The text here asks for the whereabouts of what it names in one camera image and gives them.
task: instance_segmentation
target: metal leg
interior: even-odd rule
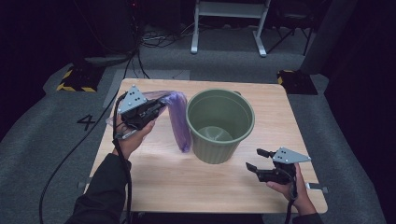
[[[290,30],[286,35],[284,35],[279,41],[276,42],[276,44],[274,44],[270,50],[268,50],[268,53],[270,53],[274,48],[276,48],[276,46],[278,46],[280,43],[282,43],[282,41],[288,37],[289,35],[291,35],[291,33],[293,32],[293,30]]]
[[[263,6],[262,17],[260,18],[259,29],[253,31],[254,39],[256,40],[257,48],[259,49],[260,56],[265,57],[267,53],[265,52],[264,45],[262,44],[261,34],[262,27],[264,26],[265,18],[267,17],[268,7],[270,6],[271,0],[266,0]]]
[[[194,15],[194,34],[192,35],[191,53],[196,54],[198,52],[198,23],[199,23],[199,0],[195,4],[195,15]]]
[[[306,54],[306,50],[308,49],[308,45],[309,45],[309,40],[311,39],[311,35],[312,35],[312,28],[309,28],[309,34],[308,34],[308,38],[306,40],[306,44],[305,44],[305,48],[304,48],[304,53],[303,55],[305,56]]]

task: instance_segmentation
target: gray carpet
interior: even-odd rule
[[[264,31],[265,47],[278,39],[275,31]],[[304,60],[304,37],[296,32],[266,58],[256,50],[251,29],[207,30],[200,35],[196,55],[190,54],[187,36],[166,48],[141,48],[148,75],[172,78],[175,71],[188,71],[175,79],[276,83],[276,72],[296,70]],[[44,200],[45,223],[63,223],[73,212],[83,189],[77,182],[89,176],[106,124],[98,120],[120,82],[126,63],[108,67],[98,92],[56,91],[67,68],[52,75],[43,87],[46,96],[27,111],[0,145],[0,223],[38,223],[38,202],[51,172],[87,133],[77,121],[87,115],[96,128],[71,154],[49,185]],[[137,59],[128,76],[139,75]],[[321,215],[325,223],[386,223],[372,182],[364,173],[335,122],[323,92],[327,78],[312,76],[319,95],[289,95],[329,206]],[[265,223],[283,223],[285,214],[264,214]]]

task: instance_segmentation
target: black sleeve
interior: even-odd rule
[[[93,175],[85,194],[77,198],[73,215],[66,224],[119,224],[125,203],[126,184],[127,179],[120,158],[108,154]]]
[[[293,224],[323,224],[318,213],[305,215],[300,217],[295,217],[293,219]]]

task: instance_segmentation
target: person's left hand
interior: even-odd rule
[[[145,136],[152,131],[154,124],[155,120],[152,120],[142,130],[135,132],[126,139],[119,139],[120,148],[125,160],[128,160],[131,154],[142,144]],[[122,123],[120,115],[117,115],[117,125],[117,133],[129,133],[131,131],[131,129],[127,129],[127,126]],[[115,148],[113,154],[119,155]]]

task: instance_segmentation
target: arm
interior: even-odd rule
[[[293,220],[293,223],[323,223],[317,213],[317,209],[308,197],[300,165],[295,163],[295,167],[298,197],[293,205],[296,207],[299,216]],[[290,200],[289,192],[291,184],[280,185],[275,182],[267,182],[267,186],[282,193],[287,200]]]
[[[124,125],[118,131],[125,130]],[[125,140],[119,140],[122,155],[128,160],[140,146],[144,137],[151,132],[154,121],[141,131],[134,133]],[[71,223],[120,223],[120,215],[125,204],[125,186],[127,178],[119,154],[116,149],[109,153],[92,177],[91,184],[75,203],[73,215],[66,221]]]

